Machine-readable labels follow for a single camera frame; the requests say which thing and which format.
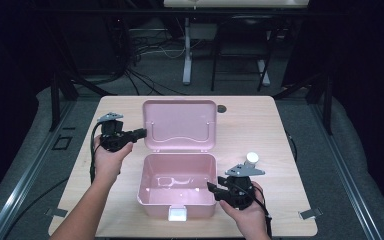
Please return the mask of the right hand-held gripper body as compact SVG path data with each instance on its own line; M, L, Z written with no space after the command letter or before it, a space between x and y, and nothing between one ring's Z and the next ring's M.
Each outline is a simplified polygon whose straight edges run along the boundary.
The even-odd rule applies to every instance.
M218 184L222 191L228 191L229 199L226 201L233 208L243 210L250 206L255 199L254 185L251 176L264 175L265 171L246 164L238 164L225 172L225 177L218 177Z

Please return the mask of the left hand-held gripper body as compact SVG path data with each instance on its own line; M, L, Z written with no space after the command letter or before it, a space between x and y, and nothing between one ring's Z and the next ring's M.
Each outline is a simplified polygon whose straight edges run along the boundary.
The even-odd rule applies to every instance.
M107 151L117 152L131 142L128 134L123 131L124 123L120 121L122 117L122 114L109 112L97 120L101 125L100 144Z

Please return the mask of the white-capped small bottle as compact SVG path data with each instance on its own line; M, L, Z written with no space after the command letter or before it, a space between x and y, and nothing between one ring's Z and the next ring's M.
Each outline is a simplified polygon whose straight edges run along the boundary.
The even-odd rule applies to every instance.
M245 161L246 165L250 165L251 167L255 167L256 164L258 163L258 161L259 161L259 156L257 153L248 152L246 154L246 161Z

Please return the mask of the pink storage box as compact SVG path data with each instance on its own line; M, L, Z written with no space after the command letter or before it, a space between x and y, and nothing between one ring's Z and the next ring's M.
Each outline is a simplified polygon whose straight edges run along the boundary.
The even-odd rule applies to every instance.
M137 200L150 217L168 221L210 218L216 201L217 113L211 100L147 100L143 104L144 159Z

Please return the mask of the person's right hand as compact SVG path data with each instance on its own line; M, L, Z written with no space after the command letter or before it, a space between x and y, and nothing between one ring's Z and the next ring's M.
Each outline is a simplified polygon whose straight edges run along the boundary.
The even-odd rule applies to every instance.
M257 202L253 202L244 210L237 210L224 200L221 200L219 204L225 213L234 219L242 234L246 232L266 232L265 213Z

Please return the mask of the person's left hand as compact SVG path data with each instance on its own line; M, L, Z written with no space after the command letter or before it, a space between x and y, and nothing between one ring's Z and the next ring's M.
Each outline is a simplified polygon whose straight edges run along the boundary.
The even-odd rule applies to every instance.
M128 142L122 149L110 152L101 146L100 137L95 137L94 149L95 178L93 182L112 185L120 174L124 159L132 152L133 144Z

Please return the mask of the black metal stand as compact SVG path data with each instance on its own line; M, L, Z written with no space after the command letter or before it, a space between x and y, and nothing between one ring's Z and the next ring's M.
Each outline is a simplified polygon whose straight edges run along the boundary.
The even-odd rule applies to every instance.
M74 84L80 84L101 97L113 96L113 93L94 85L79 74L70 71L54 72L50 80L52 111L50 132L54 131L61 122L60 94L63 94L68 101L76 101L78 99L79 93Z
M311 77L308 77L302 81L287 87L285 90L278 94L275 94L273 98L275 100L284 99L299 89L309 86L310 89L305 96L308 104L318 104L322 100L322 126L326 132L331 135L331 113L333 102L333 80L326 73L317 73Z

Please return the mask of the grey tape strip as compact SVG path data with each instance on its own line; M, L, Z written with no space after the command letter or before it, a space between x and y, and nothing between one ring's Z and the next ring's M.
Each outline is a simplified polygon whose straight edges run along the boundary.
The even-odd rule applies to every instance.
M65 217L67 215L68 211L64 209L59 209L59 208L48 208L45 212L47 216L51 217Z
M303 219L315 219L321 216L323 212L319 208L313 208L299 213L299 216Z

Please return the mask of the black chair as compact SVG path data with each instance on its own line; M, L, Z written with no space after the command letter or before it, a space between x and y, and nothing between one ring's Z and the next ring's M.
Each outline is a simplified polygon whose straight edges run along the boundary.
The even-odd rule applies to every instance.
M274 16L233 16L217 25L211 55L211 90L218 75L257 74L260 91L284 20Z

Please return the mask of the white desk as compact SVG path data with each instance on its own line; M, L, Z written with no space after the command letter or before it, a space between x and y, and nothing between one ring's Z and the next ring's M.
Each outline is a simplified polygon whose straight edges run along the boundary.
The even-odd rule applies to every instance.
M199 10L290 10L307 9L311 0L163 0L165 8L169 10L191 10L197 14ZM210 40L215 36L216 26L213 23L195 23L195 17L181 17L184 19L185 61L183 70L183 84L191 83L192 75L192 40Z

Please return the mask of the aluminium floor rail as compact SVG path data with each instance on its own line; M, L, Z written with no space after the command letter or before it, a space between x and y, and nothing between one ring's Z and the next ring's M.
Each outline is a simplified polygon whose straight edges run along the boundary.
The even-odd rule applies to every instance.
M324 127L322 111L317 105L314 104L310 104L309 108L314 117L317 119L317 126L322 132L322 135L324 136L324 139L333 155L333 163L335 165L336 172L367 240L383 240L383 237L374 222L372 214L370 213L367 204L348 169L334 136L329 134Z
M45 156L62 129L61 125L75 105L73 101L65 102L60 109L60 119L53 126L51 106L40 103L32 127L0 183L0 240L14 222L45 163Z

